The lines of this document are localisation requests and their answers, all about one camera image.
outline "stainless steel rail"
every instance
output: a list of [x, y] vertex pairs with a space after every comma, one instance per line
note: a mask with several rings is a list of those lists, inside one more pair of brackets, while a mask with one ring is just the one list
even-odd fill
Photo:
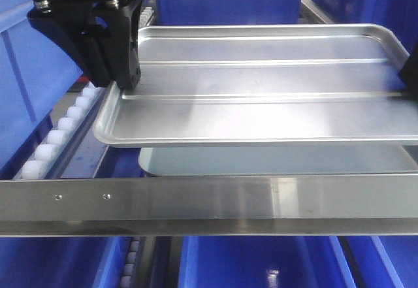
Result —
[[418, 234], [418, 174], [0, 182], [1, 236]]

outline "aluminum baking tray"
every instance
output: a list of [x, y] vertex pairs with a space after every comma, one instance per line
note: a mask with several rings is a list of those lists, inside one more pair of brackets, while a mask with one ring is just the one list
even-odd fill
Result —
[[150, 176], [257, 176], [417, 172], [402, 146], [265, 146], [142, 148]]
[[136, 89], [110, 87], [112, 146], [418, 143], [408, 53], [377, 25], [148, 27]]

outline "blue storage crate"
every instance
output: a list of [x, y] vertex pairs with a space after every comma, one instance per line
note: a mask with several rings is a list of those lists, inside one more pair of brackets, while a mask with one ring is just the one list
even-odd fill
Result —
[[0, 0], [0, 170], [81, 75], [26, 19], [31, 0]]
[[300, 0], [157, 0], [161, 25], [295, 24]]
[[418, 0], [314, 0], [335, 22], [370, 22], [392, 30], [411, 52], [418, 41]]
[[348, 241], [367, 287], [418, 287], [417, 236], [353, 236]]
[[355, 288], [337, 237], [189, 236], [179, 288]]
[[115, 288], [128, 237], [0, 238], [0, 287]]

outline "white roller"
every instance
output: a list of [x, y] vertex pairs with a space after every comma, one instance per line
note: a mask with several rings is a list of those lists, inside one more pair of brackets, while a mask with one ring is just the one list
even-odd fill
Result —
[[131, 277], [130, 276], [124, 276], [120, 280], [120, 288], [130, 288], [131, 286]]
[[132, 241], [131, 245], [129, 246], [130, 252], [138, 252], [139, 250], [139, 241]]
[[80, 106], [70, 106], [67, 110], [67, 117], [74, 118], [75, 120], [79, 120], [84, 117], [86, 113], [86, 109]]
[[76, 127], [77, 121], [71, 117], [62, 117], [58, 121], [58, 129], [72, 131]]
[[89, 97], [90, 99], [94, 99], [97, 94], [96, 88], [84, 88], [81, 92], [82, 97]]
[[87, 110], [90, 107], [92, 100], [89, 97], [77, 97], [76, 106], [82, 107]]
[[49, 162], [58, 154], [58, 150], [56, 144], [40, 144], [35, 150], [35, 159]]
[[134, 267], [134, 264], [125, 264], [125, 267], [123, 267], [123, 275], [132, 276]]
[[45, 161], [27, 161], [22, 167], [22, 179], [40, 179], [46, 171]]
[[46, 142], [50, 144], [56, 144], [58, 146], [66, 143], [68, 139], [68, 132], [65, 130], [51, 130], [46, 137]]
[[135, 264], [137, 260], [137, 253], [136, 252], [129, 252], [126, 256], [126, 262], [129, 264]]

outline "blue plastic bin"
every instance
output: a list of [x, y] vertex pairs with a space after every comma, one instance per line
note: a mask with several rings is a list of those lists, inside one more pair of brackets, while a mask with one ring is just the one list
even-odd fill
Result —
[[418, 236], [349, 237], [366, 287], [418, 287]]
[[336, 237], [188, 236], [179, 288], [355, 288]]
[[31, 0], [0, 0], [0, 171], [81, 75], [26, 19]]
[[2, 288], [115, 288], [128, 237], [0, 238]]
[[295, 24], [300, 0], [157, 0], [161, 25]]
[[418, 41], [418, 0], [314, 0], [335, 22], [371, 22], [392, 30], [408, 51]]

